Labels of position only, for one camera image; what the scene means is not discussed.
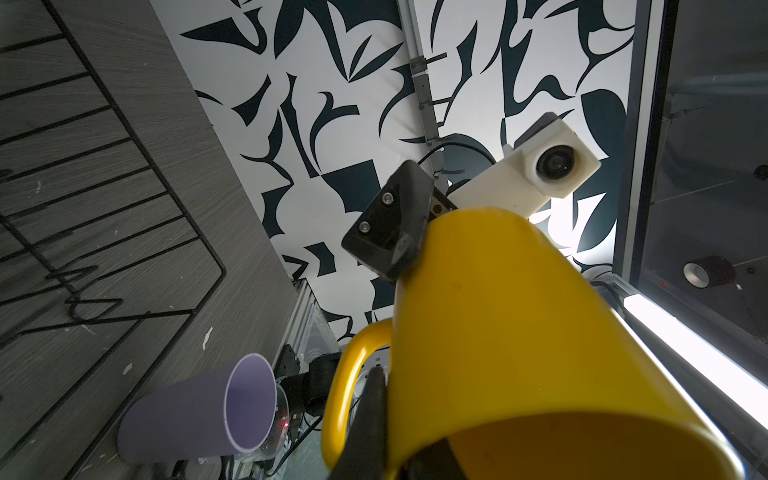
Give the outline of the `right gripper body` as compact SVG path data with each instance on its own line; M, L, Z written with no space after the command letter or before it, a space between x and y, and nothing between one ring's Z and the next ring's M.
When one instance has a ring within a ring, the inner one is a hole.
M361 265L394 283L419 257L428 223L455 209L432 176L407 160L343 236L341 245Z

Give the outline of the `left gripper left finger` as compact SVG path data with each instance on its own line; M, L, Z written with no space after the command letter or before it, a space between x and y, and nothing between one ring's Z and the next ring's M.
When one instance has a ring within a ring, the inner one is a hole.
M385 478L387 467L387 385L381 367L368 375L346 444L329 479Z

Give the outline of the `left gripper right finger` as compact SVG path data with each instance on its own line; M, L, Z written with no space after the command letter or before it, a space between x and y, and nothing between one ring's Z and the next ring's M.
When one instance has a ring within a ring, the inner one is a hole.
M467 480L447 439L442 439L415 454L399 470L399 479Z

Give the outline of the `yellow ceramic mug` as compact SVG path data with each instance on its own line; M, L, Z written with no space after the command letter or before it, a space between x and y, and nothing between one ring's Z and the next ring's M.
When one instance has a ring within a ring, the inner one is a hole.
M347 344L322 429L329 471L369 372L387 385L384 479L447 439L468 479L740 479L727 439L528 220L430 222L393 317Z

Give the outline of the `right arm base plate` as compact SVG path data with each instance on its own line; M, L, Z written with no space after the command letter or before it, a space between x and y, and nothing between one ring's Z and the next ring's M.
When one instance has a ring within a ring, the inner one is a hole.
M333 379L342 354L325 353L309 363L308 370L299 372L300 362L290 344L285 344L274 370L277 383L286 393L289 412L321 416L324 414Z

